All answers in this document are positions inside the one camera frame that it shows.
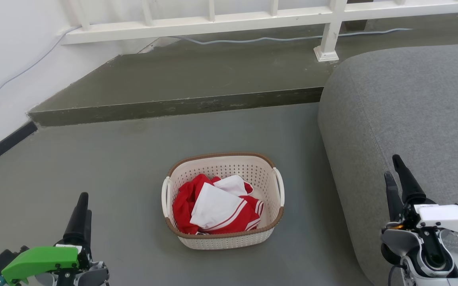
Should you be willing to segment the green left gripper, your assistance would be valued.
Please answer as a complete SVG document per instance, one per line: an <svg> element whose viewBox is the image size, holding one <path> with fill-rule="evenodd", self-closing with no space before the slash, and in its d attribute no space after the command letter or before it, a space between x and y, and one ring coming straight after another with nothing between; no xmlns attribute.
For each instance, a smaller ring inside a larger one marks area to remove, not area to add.
<svg viewBox="0 0 458 286"><path fill-rule="evenodd" d="M87 271L91 259L91 210L89 195L82 192L64 232L64 239L53 246L33 247L20 253L2 270L8 285L28 284L29 277L56 275L53 285L74 285L78 274ZM85 224L87 219L87 241Z"/></svg>

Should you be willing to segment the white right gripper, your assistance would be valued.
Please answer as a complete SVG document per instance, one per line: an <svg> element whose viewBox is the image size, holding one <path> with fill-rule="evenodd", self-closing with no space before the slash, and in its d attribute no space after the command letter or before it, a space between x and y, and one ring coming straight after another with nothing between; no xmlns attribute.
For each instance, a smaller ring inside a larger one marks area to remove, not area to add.
<svg viewBox="0 0 458 286"><path fill-rule="evenodd" d="M399 175L402 200L393 175L391 172L385 172L386 197L391 221L388 228L410 232L431 228L449 230L458 234L458 205L424 204L427 196L400 155L393 155L392 161ZM414 206L408 206L402 212L403 203Z"/></svg>

